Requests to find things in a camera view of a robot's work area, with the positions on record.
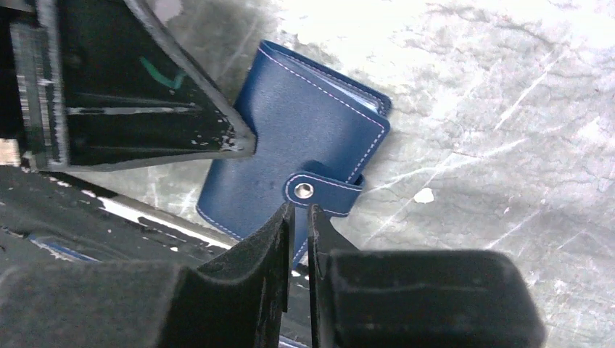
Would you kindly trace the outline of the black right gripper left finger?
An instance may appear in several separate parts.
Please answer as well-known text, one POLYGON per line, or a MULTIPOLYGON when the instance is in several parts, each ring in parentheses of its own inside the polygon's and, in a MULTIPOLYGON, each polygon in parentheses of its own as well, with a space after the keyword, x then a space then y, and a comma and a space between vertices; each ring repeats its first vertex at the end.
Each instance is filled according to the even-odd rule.
POLYGON ((277 347, 295 208, 198 268, 74 262, 1 276, 3 347, 277 347))

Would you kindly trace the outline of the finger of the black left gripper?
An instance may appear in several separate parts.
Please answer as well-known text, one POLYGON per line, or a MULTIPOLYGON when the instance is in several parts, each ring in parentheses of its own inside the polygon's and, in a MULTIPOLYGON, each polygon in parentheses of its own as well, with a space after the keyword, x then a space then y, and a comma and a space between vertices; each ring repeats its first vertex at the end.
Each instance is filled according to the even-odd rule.
POLYGON ((9 161, 114 171, 248 157, 255 134, 145 1, 11 1, 9 161))

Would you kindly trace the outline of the blue leather card holder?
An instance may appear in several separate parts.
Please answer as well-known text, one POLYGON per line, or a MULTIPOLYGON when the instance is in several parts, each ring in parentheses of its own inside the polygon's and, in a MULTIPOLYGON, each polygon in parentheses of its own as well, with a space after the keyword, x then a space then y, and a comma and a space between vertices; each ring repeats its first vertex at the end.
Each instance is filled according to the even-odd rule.
POLYGON ((236 111, 255 153, 217 159, 197 200, 200 216, 242 240, 285 202, 296 207, 294 263, 308 248, 307 210, 349 215, 363 170, 389 132, 391 99, 271 41, 261 41, 236 111))

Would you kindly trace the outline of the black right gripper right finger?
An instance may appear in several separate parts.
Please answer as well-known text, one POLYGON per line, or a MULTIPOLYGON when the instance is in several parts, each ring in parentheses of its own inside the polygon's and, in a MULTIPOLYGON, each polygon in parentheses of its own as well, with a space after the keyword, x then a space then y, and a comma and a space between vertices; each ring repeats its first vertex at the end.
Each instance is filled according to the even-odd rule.
POLYGON ((307 214, 314 347, 542 347, 514 263, 478 249, 360 250, 307 214))

